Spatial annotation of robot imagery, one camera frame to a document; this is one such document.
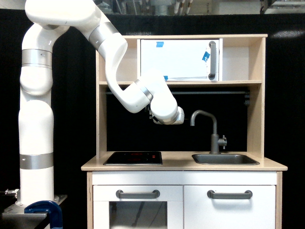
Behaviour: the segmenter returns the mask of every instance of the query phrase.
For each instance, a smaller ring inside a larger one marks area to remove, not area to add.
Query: gray faucet
[[[217,120],[216,120],[216,117],[213,114],[208,113],[206,111],[197,110],[191,116],[191,122],[190,122],[191,126],[195,126],[195,118],[196,118],[197,115],[208,116],[213,120],[213,134],[211,135],[211,152],[210,152],[210,154],[220,154],[219,146],[223,146],[225,148],[225,146],[227,145],[227,138],[224,137],[224,135],[223,135],[223,138],[219,138],[219,135],[217,134]]]

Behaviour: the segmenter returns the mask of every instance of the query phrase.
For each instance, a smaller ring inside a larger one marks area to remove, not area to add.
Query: metal sink basin
[[[195,162],[203,165],[259,165],[259,162],[241,154],[194,154]]]

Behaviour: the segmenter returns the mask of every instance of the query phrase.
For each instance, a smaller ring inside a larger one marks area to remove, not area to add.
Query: faucet handle
[[[226,147],[226,145],[227,145],[227,138],[226,138],[224,135],[223,135],[222,138],[220,138],[220,139],[218,140],[218,145],[219,145],[219,146],[223,146],[224,149],[225,149],[225,147]]]
[[[223,140],[225,142],[225,145],[224,145],[224,149],[225,149],[225,146],[227,145],[227,138],[223,135]]]

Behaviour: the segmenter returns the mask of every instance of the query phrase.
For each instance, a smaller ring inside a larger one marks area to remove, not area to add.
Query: black stovetop
[[[135,166],[135,165],[162,165],[161,152],[157,151],[123,151],[114,152],[104,163],[105,166]]]

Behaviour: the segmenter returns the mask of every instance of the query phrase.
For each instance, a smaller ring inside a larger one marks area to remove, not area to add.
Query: gray handle
[[[250,190],[244,193],[215,193],[213,190],[209,190],[207,195],[211,199],[251,199],[253,193]]]
[[[115,193],[119,199],[156,199],[160,196],[158,190],[143,193],[124,193],[122,190],[117,190]]]
[[[209,74],[209,79],[213,80],[216,76],[216,43],[210,42],[209,46],[211,48],[211,73]]]

